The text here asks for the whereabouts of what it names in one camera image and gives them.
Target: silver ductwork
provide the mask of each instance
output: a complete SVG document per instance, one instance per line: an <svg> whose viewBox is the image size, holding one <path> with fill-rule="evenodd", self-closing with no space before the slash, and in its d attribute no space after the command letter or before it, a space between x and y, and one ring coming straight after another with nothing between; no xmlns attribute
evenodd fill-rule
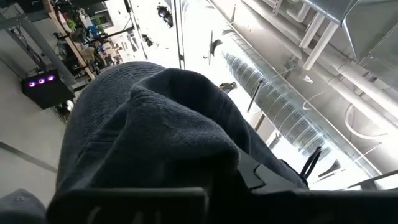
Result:
<svg viewBox="0 0 398 224"><path fill-rule="evenodd" d="M398 41L394 35L398 25L397 0L302 1L344 28L355 60L398 89Z"/></svg>
<svg viewBox="0 0 398 224"><path fill-rule="evenodd" d="M322 146L325 150L321 160L333 157L330 155L333 152L341 152L351 161L359 159L356 165L369 177L379 175L369 161L360 159L362 154L314 107L303 109L306 100L237 33L226 31L221 41L222 44L215 48L217 62L224 63L250 96L262 81L255 97L256 104L301 154L308 157L316 147Z"/></svg>
<svg viewBox="0 0 398 224"><path fill-rule="evenodd" d="M194 57L193 54L201 54L197 51L189 51L189 47L208 46L209 38L203 36L203 34L210 33L208 29L213 29L214 33L222 33L218 36L222 44L215 47L212 63L225 66L250 96L253 96L256 87L261 80L263 81L255 97L256 104L281 135L302 155L308 157L316 147L322 146L324 152L321 162L322 160L333 162L338 157L343 160L340 161L343 165L352 164L354 161L354 166L359 168L360 172L365 173L367 177L380 175L380 172L314 107L310 105L311 110L304 110L302 105L306 102L305 98L259 56L244 39L229 29L218 12L206 1L183 1L182 11L186 63L189 62L189 54L192 57ZM215 16L211 16L216 13L218 20L215 19ZM211 19L201 18L199 26L196 23L199 18L195 20L195 16L193 16L195 14L203 14Z"/></svg>

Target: black speaker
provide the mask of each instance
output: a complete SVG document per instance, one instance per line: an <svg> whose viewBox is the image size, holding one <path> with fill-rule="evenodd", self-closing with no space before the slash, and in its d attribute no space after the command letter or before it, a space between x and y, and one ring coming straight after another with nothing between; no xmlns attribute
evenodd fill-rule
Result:
<svg viewBox="0 0 398 224"><path fill-rule="evenodd" d="M73 88L64 84L57 69L26 78L21 81L21 85L25 96L42 109L57 106L75 97Z"/></svg>

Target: gray fabric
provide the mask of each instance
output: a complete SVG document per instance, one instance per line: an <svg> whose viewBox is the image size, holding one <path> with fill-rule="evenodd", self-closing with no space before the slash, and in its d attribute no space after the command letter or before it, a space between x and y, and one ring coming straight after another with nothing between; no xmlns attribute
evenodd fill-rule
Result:
<svg viewBox="0 0 398 224"><path fill-rule="evenodd" d="M169 187L236 172L238 149L299 187L227 96L195 72L124 63L93 80L67 124L57 193Z"/></svg>
<svg viewBox="0 0 398 224"><path fill-rule="evenodd" d="M0 198L0 223L45 223L45 207L34 195L18 189Z"/></svg>

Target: window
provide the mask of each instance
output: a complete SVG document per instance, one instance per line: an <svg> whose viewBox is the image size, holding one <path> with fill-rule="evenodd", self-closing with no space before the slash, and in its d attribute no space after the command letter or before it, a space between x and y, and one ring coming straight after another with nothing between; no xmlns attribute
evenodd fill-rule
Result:
<svg viewBox="0 0 398 224"><path fill-rule="evenodd" d="M96 13L93 17L91 17L91 21L94 25L102 26L103 28L109 28L113 26L108 11Z"/></svg>
<svg viewBox="0 0 398 224"><path fill-rule="evenodd" d="M84 7L85 12L90 15L90 17L94 16L97 13L107 11L108 8L106 7L105 3L96 3L91 4L89 6Z"/></svg>

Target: wooden shelf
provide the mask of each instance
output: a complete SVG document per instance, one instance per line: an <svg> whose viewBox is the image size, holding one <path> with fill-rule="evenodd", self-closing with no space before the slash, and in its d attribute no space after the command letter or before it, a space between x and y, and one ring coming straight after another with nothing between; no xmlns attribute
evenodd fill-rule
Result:
<svg viewBox="0 0 398 224"><path fill-rule="evenodd" d="M43 5L44 5L44 9L47 11L47 14L49 15L50 19L53 20L53 22L54 22L55 26L57 27L57 29L59 30L59 32L62 35L64 35L64 36L67 35L65 33L65 29L63 28L62 24L57 19L57 12L55 11L53 6L51 5L50 0L42 0L42 2L43 2ZM69 37L66 37L65 41L67 42L69 47L72 49L73 53L75 53L80 65L82 67L85 67L86 73L93 80L95 76L94 76L93 72L87 67L87 63L85 62L83 57L80 55L80 52L76 48L76 45L73 43L73 41Z"/></svg>

